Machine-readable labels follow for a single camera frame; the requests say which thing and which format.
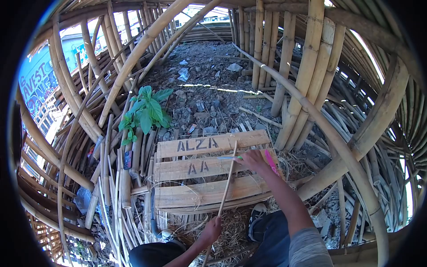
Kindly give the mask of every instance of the wooden crate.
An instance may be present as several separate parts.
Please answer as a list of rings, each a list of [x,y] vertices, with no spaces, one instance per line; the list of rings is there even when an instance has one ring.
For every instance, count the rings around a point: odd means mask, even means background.
[[[154,169],[156,208],[173,214],[218,211],[231,160],[218,159],[217,156],[232,153],[235,140],[240,153],[254,146],[258,149],[268,149],[276,168],[282,173],[265,130],[159,142]],[[215,156],[209,156],[207,153],[215,153]],[[167,161],[171,157],[181,156],[187,159]],[[257,174],[251,173],[239,164],[234,165],[233,171],[235,178],[229,189],[225,209],[250,205],[271,197],[267,184]],[[240,176],[237,174],[243,171],[247,174]],[[225,175],[225,179],[214,182],[203,180],[218,175]],[[189,179],[201,182],[185,185]]]

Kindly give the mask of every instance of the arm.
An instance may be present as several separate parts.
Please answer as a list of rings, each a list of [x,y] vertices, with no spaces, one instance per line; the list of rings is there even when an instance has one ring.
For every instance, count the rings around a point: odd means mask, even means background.
[[[215,242],[221,234],[221,217],[212,218],[207,224],[200,237],[194,242],[189,249],[175,258],[164,267],[182,267],[188,266],[203,250],[211,249],[212,243]]]
[[[297,193],[281,177],[274,173],[264,161],[259,150],[249,150],[240,156],[243,159],[236,157],[234,161],[257,172],[267,183],[277,204],[288,220],[288,230],[291,238],[299,230],[314,227],[313,221]]]

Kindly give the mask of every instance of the gray sleeve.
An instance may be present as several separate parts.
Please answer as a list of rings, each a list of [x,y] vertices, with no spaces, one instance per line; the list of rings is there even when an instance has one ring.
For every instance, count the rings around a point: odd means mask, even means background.
[[[325,242],[315,227],[299,230],[289,246],[289,267],[333,267]]]

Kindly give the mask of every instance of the green plant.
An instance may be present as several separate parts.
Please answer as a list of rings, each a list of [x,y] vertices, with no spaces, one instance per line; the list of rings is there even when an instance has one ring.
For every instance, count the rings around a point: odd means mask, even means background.
[[[137,140],[135,127],[141,127],[144,134],[148,134],[153,125],[169,128],[172,118],[160,107],[159,102],[172,92],[173,89],[164,89],[152,94],[149,85],[139,89],[139,94],[131,98],[131,101],[135,101],[133,107],[123,116],[123,121],[119,124],[119,131],[128,130],[127,139],[123,140],[122,145]]]

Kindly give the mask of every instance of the person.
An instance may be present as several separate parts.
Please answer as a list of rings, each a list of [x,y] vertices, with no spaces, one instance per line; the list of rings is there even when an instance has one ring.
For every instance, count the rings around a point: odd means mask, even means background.
[[[233,158],[261,176],[281,211],[266,214],[258,203],[252,210],[248,225],[248,240],[260,242],[258,250],[244,267],[331,267],[332,260],[304,203],[294,190],[263,160],[259,150],[249,150]],[[166,243],[149,243],[131,250],[133,267],[188,266],[201,251],[211,247],[221,234],[221,217],[214,217],[187,249],[172,231],[163,232]]]

